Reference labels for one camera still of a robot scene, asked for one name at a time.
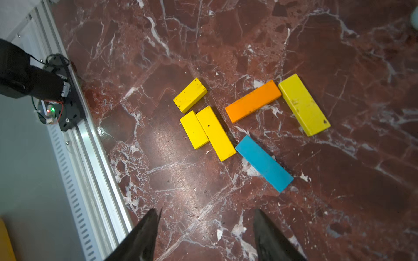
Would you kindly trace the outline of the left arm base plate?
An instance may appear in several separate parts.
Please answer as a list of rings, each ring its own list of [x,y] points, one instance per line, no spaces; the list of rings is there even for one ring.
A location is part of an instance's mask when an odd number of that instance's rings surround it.
[[[61,120],[57,125],[62,132],[66,132],[77,126],[81,120],[86,118],[81,98],[76,89],[76,80],[71,74],[71,63],[61,54],[51,54],[45,60],[44,69],[56,74],[63,80],[64,97],[62,97],[58,102],[64,103],[64,110]],[[38,104],[38,101],[47,100],[32,99],[32,105],[35,111],[35,106]]]

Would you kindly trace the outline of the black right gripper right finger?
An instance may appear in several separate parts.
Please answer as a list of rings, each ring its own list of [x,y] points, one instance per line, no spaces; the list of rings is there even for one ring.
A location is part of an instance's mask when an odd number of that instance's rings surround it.
[[[305,261],[306,258],[291,244],[260,209],[255,210],[254,238],[259,261]]]

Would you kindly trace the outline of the left controller circuit board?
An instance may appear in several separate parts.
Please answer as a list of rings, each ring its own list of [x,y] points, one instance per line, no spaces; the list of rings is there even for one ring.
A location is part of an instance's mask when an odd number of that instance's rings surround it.
[[[54,101],[38,101],[35,106],[40,122],[44,125],[57,125],[61,120],[64,103]]]

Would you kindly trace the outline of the teal wooden block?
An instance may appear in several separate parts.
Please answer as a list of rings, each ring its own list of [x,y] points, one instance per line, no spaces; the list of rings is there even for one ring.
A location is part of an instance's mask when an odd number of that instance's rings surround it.
[[[294,178],[263,150],[251,137],[245,136],[236,151],[278,192],[283,192]]]

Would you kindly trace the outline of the large yellow-green wooden block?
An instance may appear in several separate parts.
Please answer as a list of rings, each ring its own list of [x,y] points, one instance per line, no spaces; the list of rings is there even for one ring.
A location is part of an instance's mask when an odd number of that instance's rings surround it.
[[[280,82],[279,89],[308,137],[331,127],[330,122],[297,74]]]

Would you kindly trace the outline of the small yellow wooden block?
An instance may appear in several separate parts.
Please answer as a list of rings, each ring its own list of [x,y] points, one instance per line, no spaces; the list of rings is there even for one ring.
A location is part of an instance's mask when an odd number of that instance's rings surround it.
[[[180,112],[186,114],[206,94],[207,89],[198,78],[195,78],[173,101]]]

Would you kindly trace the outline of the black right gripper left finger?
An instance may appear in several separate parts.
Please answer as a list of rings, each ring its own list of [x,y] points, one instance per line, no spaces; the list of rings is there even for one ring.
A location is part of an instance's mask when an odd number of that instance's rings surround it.
[[[150,209],[105,261],[153,261],[160,218]]]

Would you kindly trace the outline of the aluminium front rail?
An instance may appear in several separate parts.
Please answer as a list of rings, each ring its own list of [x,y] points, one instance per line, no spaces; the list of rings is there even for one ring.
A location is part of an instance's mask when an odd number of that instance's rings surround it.
[[[105,260],[132,230],[87,101],[73,66],[68,79],[84,118],[63,132],[47,128],[86,260]]]

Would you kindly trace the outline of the long yellow wooden block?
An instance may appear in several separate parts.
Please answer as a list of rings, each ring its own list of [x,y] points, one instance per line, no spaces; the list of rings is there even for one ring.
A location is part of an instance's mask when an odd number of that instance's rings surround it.
[[[197,118],[221,162],[236,154],[236,150],[212,108],[208,105]]]

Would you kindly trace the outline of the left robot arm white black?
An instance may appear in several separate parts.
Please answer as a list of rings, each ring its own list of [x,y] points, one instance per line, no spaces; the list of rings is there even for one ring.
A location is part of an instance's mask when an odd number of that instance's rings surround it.
[[[59,64],[44,62],[44,69],[30,64],[34,57],[23,49],[1,40],[1,95],[19,99],[31,96],[43,101],[62,102],[67,97],[70,84],[61,75],[48,71],[48,68],[62,69],[70,61],[56,54]]]

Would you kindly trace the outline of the short yellow wooden block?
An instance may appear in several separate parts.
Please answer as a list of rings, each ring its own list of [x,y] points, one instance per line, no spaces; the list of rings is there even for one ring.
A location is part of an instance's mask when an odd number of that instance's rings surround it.
[[[180,119],[180,123],[195,150],[201,148],[209,142],[209,138],[207,137],[194,111],[190,111],[182,117]]]

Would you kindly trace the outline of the orange wooden block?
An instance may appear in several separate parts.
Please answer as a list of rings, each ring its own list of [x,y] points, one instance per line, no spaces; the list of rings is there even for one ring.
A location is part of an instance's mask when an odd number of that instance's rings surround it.
[[[282,96],[278,86],[270,80],[259,88],[256,88],[246,96],[228,105],[225,110],[232,123],[243,119],[256,110],[277,100]]]

